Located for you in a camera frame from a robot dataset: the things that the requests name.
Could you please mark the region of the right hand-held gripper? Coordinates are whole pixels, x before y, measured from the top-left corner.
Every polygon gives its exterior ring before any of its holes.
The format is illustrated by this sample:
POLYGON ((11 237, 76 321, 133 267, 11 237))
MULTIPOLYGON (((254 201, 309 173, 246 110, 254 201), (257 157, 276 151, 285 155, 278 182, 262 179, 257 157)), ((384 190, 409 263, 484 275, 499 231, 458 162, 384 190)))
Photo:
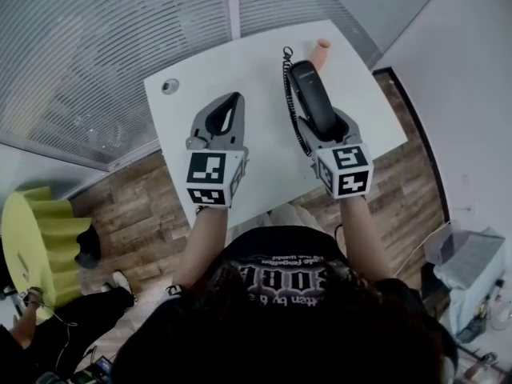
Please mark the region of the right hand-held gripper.
POLYGON ((370 150, 361 140, 356 121, 338 108, 334 108, 334 113, 337 129, 347 138, 341 142, 321 141, 311 129, 309 121, 298 116, 301 142, 307 150, 311 150, 314 173, 332 198, 366 195, 370 192, 374 172, 370 150))

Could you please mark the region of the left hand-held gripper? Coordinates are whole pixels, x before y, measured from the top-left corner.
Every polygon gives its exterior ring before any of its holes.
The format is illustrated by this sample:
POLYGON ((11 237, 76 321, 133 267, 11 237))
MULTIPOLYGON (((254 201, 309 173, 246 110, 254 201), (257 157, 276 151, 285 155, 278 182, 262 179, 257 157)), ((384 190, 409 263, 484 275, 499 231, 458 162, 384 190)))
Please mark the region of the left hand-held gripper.
POLYGON ((245 99, 224 94, 200 110, 186 140, 186 190, 196 206, 230 207, 246 172, 245 99), (231 135, 227 144, 215 136, 231 135))

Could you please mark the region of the black telephone handset with cord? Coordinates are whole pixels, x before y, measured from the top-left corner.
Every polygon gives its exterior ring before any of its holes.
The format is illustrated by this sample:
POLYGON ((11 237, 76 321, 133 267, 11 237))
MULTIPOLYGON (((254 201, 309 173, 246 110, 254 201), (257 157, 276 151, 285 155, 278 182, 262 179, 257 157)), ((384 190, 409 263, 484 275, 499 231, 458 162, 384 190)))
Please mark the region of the black telephone handset with cord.
POLYGON ((322 80, 310 61, 296 62, 288 79, 312 127, 322 136, 336 126, 336 116, 322 80))

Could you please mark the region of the person's right forearm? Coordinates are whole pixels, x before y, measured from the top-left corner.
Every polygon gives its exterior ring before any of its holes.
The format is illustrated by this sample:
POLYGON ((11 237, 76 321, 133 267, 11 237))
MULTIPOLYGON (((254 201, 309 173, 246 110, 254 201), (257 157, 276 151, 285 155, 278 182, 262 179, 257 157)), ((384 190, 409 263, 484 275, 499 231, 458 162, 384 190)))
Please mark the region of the person's right forearm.
POLYGON ((344 198, 339 205, 351 268, 371 282, 392 278, 390 261, 366 200, 361 196, 344 198))

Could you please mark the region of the person's left forearm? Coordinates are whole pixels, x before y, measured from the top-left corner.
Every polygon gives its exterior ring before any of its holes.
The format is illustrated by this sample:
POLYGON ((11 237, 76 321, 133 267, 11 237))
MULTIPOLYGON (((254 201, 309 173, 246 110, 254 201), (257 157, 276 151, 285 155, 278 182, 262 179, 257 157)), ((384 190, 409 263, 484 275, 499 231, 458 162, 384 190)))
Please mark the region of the person's left forearm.
POLYGON ((225 247, 228 209, 205 207, 196 219, 173 274, 173 284, 191 288, 225 247))

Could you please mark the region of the another person's forearm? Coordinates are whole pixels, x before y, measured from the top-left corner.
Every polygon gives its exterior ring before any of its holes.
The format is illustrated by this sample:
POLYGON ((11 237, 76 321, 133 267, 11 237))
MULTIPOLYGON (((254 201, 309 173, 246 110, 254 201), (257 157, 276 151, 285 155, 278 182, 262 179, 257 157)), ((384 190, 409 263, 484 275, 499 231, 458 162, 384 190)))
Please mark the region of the another person's forearm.
POLYGON ((20 319, 10 329, 10 334, 21 348, 26 349, 34 338, 37 310, 43 305, 43 292, 40 288, 31 287, 23 300, 26 303, 26 308, 20 319))

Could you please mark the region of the peach ribbed cup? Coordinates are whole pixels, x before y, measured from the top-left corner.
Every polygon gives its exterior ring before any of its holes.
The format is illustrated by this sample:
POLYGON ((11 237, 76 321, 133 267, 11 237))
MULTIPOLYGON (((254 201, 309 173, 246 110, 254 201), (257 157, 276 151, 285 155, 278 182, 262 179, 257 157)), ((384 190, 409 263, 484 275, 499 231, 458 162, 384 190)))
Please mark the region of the peach ribbed cup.
POLYGON ((320 71, 326 63, 327 55, 331 44, 327 39, 319 38, 311 50, 308 60, 313 64, 316 71, 320 71))

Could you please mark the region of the person's white trousers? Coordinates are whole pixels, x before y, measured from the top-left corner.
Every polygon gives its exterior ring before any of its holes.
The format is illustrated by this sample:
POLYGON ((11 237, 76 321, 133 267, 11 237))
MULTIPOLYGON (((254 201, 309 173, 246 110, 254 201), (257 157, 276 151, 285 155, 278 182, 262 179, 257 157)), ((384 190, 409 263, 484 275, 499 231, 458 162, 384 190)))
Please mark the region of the person's white trousers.
POLYGON ((272 209, 268 213, 269 219, 274 226, 305 226, 323 232, 317 219, 304 207, 283 204, 272 209))

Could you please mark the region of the person's black printed t-shirt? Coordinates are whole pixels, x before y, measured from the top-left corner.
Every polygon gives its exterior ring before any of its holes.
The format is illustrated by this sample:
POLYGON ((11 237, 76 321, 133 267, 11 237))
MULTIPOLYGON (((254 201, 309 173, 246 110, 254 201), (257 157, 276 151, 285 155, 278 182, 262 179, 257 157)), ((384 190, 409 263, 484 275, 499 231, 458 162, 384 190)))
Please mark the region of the person's black printed t-shirt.
POLYGON ((122 346, 113 384, 449 384, 454 340, 396 278, 304 226, 237 237, 122 346))

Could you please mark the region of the striped glass partition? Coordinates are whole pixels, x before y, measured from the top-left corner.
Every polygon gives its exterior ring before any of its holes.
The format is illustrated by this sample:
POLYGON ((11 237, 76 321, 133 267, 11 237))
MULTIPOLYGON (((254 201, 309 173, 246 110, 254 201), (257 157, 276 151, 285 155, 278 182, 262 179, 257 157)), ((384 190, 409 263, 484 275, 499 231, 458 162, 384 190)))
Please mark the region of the striped glass partition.
POLYGON ((104 169, 156 137, 146 77, 330 20, 373 65, 429 0, 0 0, 0 143, 104 169))

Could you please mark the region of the black bag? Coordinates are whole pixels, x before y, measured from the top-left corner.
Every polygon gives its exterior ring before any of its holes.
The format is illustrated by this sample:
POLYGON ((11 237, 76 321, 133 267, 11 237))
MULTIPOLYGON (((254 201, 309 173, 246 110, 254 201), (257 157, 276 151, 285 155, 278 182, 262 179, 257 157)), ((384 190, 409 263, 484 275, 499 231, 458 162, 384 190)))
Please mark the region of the black bag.
POLYGON ((90 226, 88 230, 77 236, 79 252, 74 260, 80 267, 92 270, 98 266, 101 261, 101 243, 96 229, 90 226))

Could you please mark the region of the white covered cabinet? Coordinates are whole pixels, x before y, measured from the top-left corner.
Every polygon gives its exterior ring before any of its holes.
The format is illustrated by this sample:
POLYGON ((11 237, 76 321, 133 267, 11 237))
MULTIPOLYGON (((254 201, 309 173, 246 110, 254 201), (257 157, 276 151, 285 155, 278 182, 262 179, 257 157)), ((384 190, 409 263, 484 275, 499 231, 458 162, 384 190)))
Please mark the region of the white covered cabinet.
POLYGON ((428 237, 424 252, 434 276, 450 291, 446 318, 457 334, 505 271, 506 239, 491 227, 477 232, 448 224, 428 237))

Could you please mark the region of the yellow-green pleated stool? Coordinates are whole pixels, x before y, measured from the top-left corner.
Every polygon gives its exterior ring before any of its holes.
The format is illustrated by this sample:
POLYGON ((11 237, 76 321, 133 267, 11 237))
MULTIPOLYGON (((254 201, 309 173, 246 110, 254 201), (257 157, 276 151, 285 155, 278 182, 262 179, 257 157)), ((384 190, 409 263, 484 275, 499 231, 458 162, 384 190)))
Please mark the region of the yellow-green pleated stool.
POLYGON ((90 225, 90 218, 74 216, 69 201, 52 199, 48 186, 15 191, 5 201, 1 236, 6 266, 19 293, 42 290, 39 320, 81 295, 77 237, 90 225))

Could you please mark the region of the white plastic bottle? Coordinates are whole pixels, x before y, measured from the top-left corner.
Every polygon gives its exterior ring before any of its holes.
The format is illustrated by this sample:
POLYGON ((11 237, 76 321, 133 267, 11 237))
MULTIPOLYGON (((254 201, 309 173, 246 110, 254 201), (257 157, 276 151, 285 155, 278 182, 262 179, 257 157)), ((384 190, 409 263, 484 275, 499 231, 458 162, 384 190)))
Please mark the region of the white plastic bottle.
POLYGON ((494 330, 503 331, 512 325, 512 300, 503 302, 502 305, 493 312, 491 325, 494 330))

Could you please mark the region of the dark grey spare gripper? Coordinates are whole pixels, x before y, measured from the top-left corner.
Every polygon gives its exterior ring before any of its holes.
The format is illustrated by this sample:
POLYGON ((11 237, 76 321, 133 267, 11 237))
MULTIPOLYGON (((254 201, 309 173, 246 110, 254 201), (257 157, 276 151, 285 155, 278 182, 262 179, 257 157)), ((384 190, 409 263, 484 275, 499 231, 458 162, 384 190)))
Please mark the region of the dark grey spare gripper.
POLYGON ((63 379, 54 372, 45 372, 36 379, 35 384, 112 384, 112 363, 101 356, 96 362, 73 374, 71 378, 63 379))

